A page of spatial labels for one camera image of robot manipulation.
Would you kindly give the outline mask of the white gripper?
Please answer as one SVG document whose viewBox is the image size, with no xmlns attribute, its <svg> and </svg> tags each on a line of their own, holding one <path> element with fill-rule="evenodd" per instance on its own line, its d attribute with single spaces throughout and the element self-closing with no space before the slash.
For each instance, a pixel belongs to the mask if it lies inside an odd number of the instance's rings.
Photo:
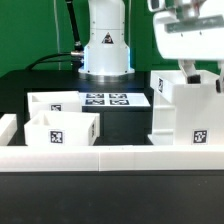
<svg viewBox="0 0 224 224">
<path fill-rule="evenodd" d="M 147 0 L 157 48 L 179 60 L 187 84 L 200 84 L 193 60 L 219 61 L 216 91 L 224 93 L 224 0 Z"/>
</svg>

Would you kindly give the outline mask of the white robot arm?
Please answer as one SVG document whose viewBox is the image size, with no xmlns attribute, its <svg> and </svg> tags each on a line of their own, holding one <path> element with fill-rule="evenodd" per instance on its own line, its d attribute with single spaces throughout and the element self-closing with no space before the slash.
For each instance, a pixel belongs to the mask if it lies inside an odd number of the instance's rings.
<svg viewBox="0 0 224 224">
<path fill-rule="evenodd" d="M 90 40 L 84 47 L 82 76 L 104 81 L 134 70 L 124 41 L 122 0 L 88 0 Z M 221 74 L 216 90 L 224 92 L 224 0 L 147 0 L 162 58 L 178 62 L 189 83 L 197 83 L 196 61 L 216 61 Z"/>
</svg>

